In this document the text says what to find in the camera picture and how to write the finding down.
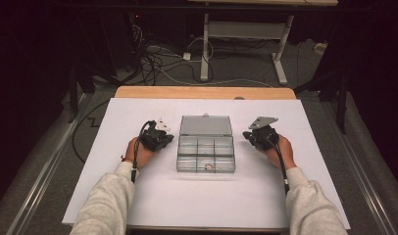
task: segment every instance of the hand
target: hand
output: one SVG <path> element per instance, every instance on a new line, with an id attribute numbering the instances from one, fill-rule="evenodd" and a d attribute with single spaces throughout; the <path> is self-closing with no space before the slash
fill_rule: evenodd
<path id="1" fill-rule="evenodd" d="M 132 162 L 132 163 L 134 162 L 134 146 L 136 141 L 137 137 L 129 141 L 128 147 L 126 148 L 125 152 L 125 158 L 123 158 L 123 161 Z M 155 154 L 156 152 L 152 152 L 144 148 L 143 144 L 140 142 L 137 153 L 137 168 L 141 169 L 145 165 L 147 165 Z"/>
<path id="2" fill-rule="evenodd" d="M 288 141 L 288 139 L 283 137 L 282 135 L 278 135 L 278 137 L 278 146 L 282 155 L 282 159 L 284 160 L 285 169 L 297 167 L 296 163 L 293 160 L 293 149 L 291 148 L 290 141 Z M 274 148 L 270 148 L 263 153 L 269 158 L 270 163 L 280 168 L 278 154 Z"/>

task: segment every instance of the forearm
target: forearm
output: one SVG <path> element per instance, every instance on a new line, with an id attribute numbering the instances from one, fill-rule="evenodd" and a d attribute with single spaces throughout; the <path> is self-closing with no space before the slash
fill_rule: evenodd
<path id="1" fill-rule="evenodd" d="M 105 174 L 89 193 L 77 215 L 72 234 L 125 234 L 126 214 L 134 194 L 132 163 L 119 164 Z"/>
<path id="2" fill-rule="evenodd" d="M 347 234 L 336 206 L 317 181 L 309 181 L 298 167 L 287 170 L 290 191 L 286 209 L 290 234 Z"/>

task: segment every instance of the white desk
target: white desk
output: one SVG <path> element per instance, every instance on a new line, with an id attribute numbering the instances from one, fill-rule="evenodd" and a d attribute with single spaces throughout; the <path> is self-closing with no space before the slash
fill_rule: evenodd
<path id="1" fill-rule="evenodd" d="M 236 172 L 176 172 L 178 132 L 182 115 L 230 116 Z M 136 181 L 128 214 L 132 228 L 284 231 L 281 172 L 256 151 L 242 132 L 257 116 L 277 117 L 277 132 L 293 144 L 296 163 L 322 185 L 349 223 L 324 164 L 305 112 L 298 100 L 112 99 L 76 185 L 63 223 L 73 224 L 86 197 L 105 172 L 114 171 L 127 141 L 148 119 L 162 118 L 175 136 L 167 148 L 143 168 Z"/>
<path id="2" fill-rule="evenodd" d="M 337 0 L 189 0 L 193 2 L 204 2 L 207 5 L 212 3 L 239 3 L 239 4 L 270 4 L 287 6 L 336 6 Z M 274 68 L 278 82 L 281 85 L 287 84 L 287 78 L 281 65 L 281 56 L 287 42 L 288 33 L 291 29 L 294 16 L 288 16 L 286 23 L 238 23 L 238 22 L 211 22 L 209 14 L 205 14 L 203 32 L 203 55 L 201 63 L 201 80 L 208 80 L 209 37 L 237 37 L 237 38 L 260 38 L 279 39 L 278 50 L 272 53 Z"/>

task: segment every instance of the wrist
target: wrist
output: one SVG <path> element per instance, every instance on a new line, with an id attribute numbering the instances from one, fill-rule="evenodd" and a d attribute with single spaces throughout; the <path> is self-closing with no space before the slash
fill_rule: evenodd
<path id="1" fill-rule="evenodd" d="M 117 165 L 115 174 L 124 176 L 128 181 L 131 181 L 131 175 L 133 172 L 132 162 L 123 161 Z"/>
<path id="2" fill-rule="evenodd" d="M 131 159 L 126 159 L 126 158 L 124 158 L 124 159 L 122 159 L 122 162 L 129 162 L 129 163 L 132 163 L 133 164 L 133 160 L 131 160 Z"/>
<path id="3" fill-rule="evenodd" d="M 297 164 L 295 162 L 291 162 L 291 163 L 284 163 L 285 169 L 288 170 L 290 168 L 294 168 L 297 167 Z"/>

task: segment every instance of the white paper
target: white paper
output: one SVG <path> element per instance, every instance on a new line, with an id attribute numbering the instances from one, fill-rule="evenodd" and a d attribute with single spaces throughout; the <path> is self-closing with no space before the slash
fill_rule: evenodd
<path id="1" fill-rule="evenodd" d="M 182 116 L 229 116 L 236 171 L 233 174 L 176 171 Z M 129 225 L 201 228 L 287 228 L 281 171 L 242 136 L 256 117 L 272 124 L 293 146 L 295 162 L 309 179 L 320 182 L 336 204 L 345 228 L 349 223 L 324 164 L 300 101 L 112 99 L 76 185 L 63 223 L 73 224 L 95 183 L 115 170 L 128 141 L 147 120 L 161 118 L 174 141 L 144 167 L 136 181 Z"/>

